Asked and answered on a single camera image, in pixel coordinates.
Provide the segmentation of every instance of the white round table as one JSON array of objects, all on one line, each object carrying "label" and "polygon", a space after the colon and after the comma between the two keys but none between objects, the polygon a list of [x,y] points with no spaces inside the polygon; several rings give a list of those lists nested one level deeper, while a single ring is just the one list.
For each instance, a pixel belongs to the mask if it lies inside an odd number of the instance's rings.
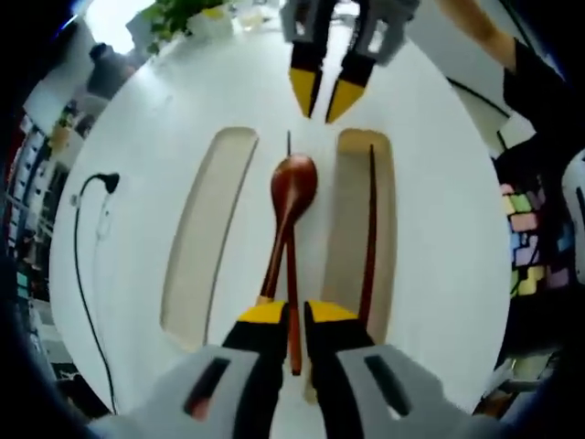
[{"label": "white round table", "polygon": [[[107,405],[106,375],[73,268],[69,199],[92,173],[122,176],[105,207],[100,183],[86,191],[80,271],[125,412],[186,355],[159,325],[166,266],[200,161],[216,132],[234,125],[255,129],[260,142],[229,230],[209,341],[220,344],[260,290],[274,231],[269,184],[287,130],[293,151],[310,155],[319,172],[317,199],[297,226],[300,300],[322,290],[335,139],[347,127],[377,130],[392,143],[397,181],[388,342],[436,374],[452,402],[470,411],[479,401],[503,339],[510,285],[507,226],[486,147],[447,80],[411,42],[386,68],[375,68],[349,112],[325,125],[347,36],[344,27],[332,29],[311,120],[301,115],[288,79],[291,46],[267,32],[177,45],[142,67],[95,124],[58,207],[49,280],[58,331]],[[317,406],[303,401],[304,379],[285,376],[274,437],[323,434]]]}]

